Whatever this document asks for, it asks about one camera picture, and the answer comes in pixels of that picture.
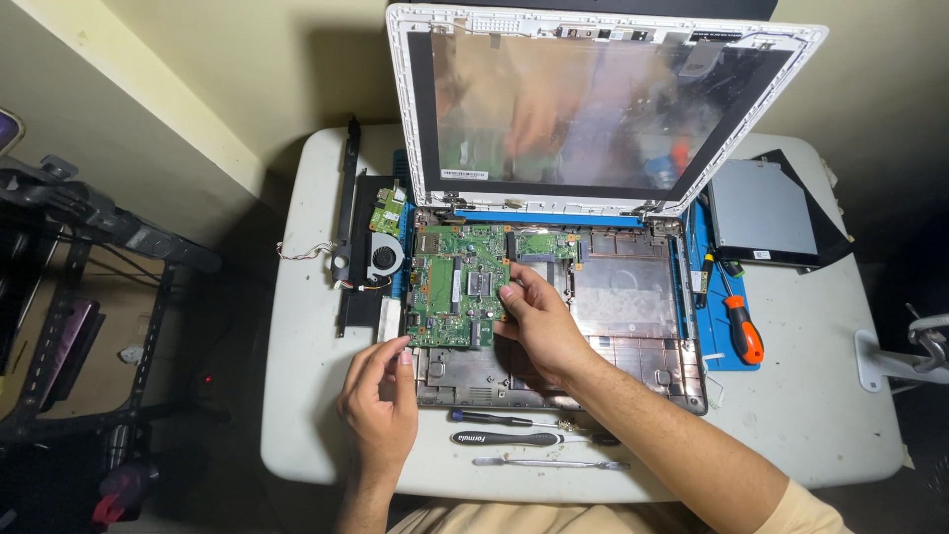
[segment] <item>beige shirt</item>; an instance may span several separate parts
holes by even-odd
[[[389,534],[704,534],[680,503],[652,505],[519,505],[438,499]],[[851,534],[835,509],[791,481],[755,534]]]

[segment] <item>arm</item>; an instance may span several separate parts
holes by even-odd
[[[720,534],[752,534],[774,513],[788,477],[735,438],[656,395],[596,354],[557,291],[528,267],[501,289],[517,339],[547,380],[570,393]]]
[[[382,534],[389,501],[419,430],[409,337],[378,343],[349,364],[336,411],[350,428],[353,456],[336,534]],[[379,383],[396,385],[394,402],[379,398]]]

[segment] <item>man's right hand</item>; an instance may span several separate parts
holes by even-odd
[[[548,382],[564,387],[591,363],[604,362],[580,334],[557,290],[530,267],[511,263],[512,283],[498,292],[517,324],[494,322],[494,333],[520,342]]]

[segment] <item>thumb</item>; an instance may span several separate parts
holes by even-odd
[[[512,315],[517,317],[518,320],[527,318],[527,316],[534,311],[533,306],[528,304],[528,301],[524,300],[524,297],[516,293],[509,286],[501,286],[501,289],[497,293],[501,296],[501,302],[504,302],[504,306]]]
[[[415,372],[412,368],[412,353],[404,350],[396,364],[396,410],[403,415],[419,413],[416,404]]]

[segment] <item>green circuit board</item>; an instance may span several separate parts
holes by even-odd
[[[517,261],[522,263],[579,260],[580,236],[575,234],[522,234],[516,240]]]
[[[415,234],[405,330],[413,347],[491,347],[506,320],[509,226],[422,226]]]
[[[369,219],[369,229],[373,232],[384,232],[394,238],[399,236],[399,219],[402,217],[402,208],[405,206],[405,188],[380,189],[373,202],[376,209]]]

